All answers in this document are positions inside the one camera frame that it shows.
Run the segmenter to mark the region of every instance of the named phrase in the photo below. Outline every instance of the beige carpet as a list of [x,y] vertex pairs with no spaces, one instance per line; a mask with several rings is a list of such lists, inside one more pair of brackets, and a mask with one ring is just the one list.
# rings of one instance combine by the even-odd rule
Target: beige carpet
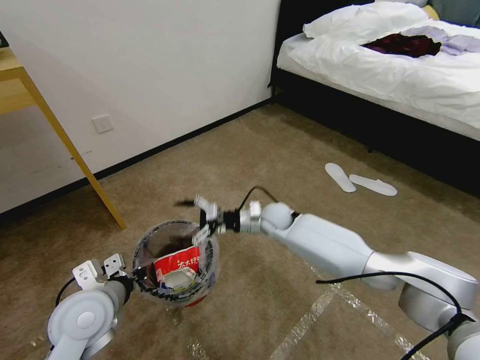
[[[386,197],[343,192],[324,171],[380,178]],[[376,250],[416,251],[480,278],[480,201],[281,106],[267,105],[101,181],[128,224],[120,231],[85,187],[0,224],[1,359],[43,359],[62,284],[81,262],[115,252],[128,264],[142,234],[198,220],[177,200],[202,194],[224,208],[261,184],[299,212],[359,233]],[[257,198],[268,201],[261,194]],[[221,271],[199,305],[165,311],[139,292],[97,359],[399,359],[426,332],[397,306],[399,291],[359,282],[319,286],[309,266],[265,236],[219,236]],[[423,352],[446,359],[446,340]]]

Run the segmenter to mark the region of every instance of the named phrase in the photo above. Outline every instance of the wall socket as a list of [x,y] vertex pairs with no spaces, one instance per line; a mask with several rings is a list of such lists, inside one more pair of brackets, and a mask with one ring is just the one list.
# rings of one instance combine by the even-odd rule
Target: wall socket
[[99,134],[114,129],[112,120],[110,120],[110,115],[93,117],[91,120],[93,121],[93,124],[95,125],[95,129]]

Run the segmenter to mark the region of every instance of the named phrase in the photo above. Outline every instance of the white slipper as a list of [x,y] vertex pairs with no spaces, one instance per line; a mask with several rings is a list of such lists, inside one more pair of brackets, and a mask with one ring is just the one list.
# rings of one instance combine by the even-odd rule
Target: white slipper
[[345,171],[333,162],[325,164],[325,171],[330,177],[335,180],[341,189],[346,193],[353,193],[357,188],[349,180]]
[[348,178],[354,184],[363,186],[385,196],[395,196],[398,193],[396,188],[390,184],[387,184],[386,182],[381,181],[380,179],[373,180],[368,177],[358,176],[355,174],[351,174]]

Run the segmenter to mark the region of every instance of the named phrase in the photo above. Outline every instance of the purple cloth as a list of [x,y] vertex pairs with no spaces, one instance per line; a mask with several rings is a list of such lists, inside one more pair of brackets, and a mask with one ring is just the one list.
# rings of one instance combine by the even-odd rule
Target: purple cloth
[[450,55],[466,53],[480,54],[480,39],[467,35],[449,36],[445,30],[434,26],[415,27],[401,32],[405,36],[425,35],[436,43],[441,43],[440,51]]

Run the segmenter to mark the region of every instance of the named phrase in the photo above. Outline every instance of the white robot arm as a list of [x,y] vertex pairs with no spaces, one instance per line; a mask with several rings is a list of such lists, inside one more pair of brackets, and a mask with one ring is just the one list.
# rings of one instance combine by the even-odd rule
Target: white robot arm
[[113,339],[117,314],[134,289],[124,269],[124,260],[116,253],[103,266],[94,259],[72,270],[82,290],[62,302],[62,291],[58,294],[58,304],[48,320],[48,338],[53,346],[46,359],[89,359]]
[[416,252],[391,255],[374,251],[357,233],[318,216],[297,213],[281,202],[261,209],[260,203],[253,201],[248,209],[233,211],[221,211],[200,196],[192,203],[201,209],[201,231],[194,242],[215,230],[264,233],[334,277],[396,273],[363,280],[381,290],[403,284],[398,305],[411,320],[433,334],[449,329],[449,359],[480,358],[480,323],[471,311],[479,282],[469,274]]
[[[179,205],[201,209],[200,230],[192,239],[194,245],[216,231],[263,233],[318,269],[343,278],[335,282],[345,277],[365,277],[369,286],[381,290],[393,290],[403,284],[400,308],[432,335],[402,360],[443,333],[448,336],[450,360],[480,358],[480,323],[471,311],[479,282],[469,274],[415,252],[379,253],[357,233],[318,216],[300,214],[281,202],[262,209],[259,202],[253,201],[248,209],[242,209],[242,204],[235,210],[222,211],[216,203],[197,196]],[[134,269],[132,275],[124,270],[119,254],[107,258],[103,266],[89,260],[73,269],[82,290],[57,304],[50,316],[48,337],[54,346],[48,360],[89,359],[110,342],[118,323],[117,313],[134,289],[134,277],[141,276],[139,269]],[[378,272],[385,276],[376,277]]]

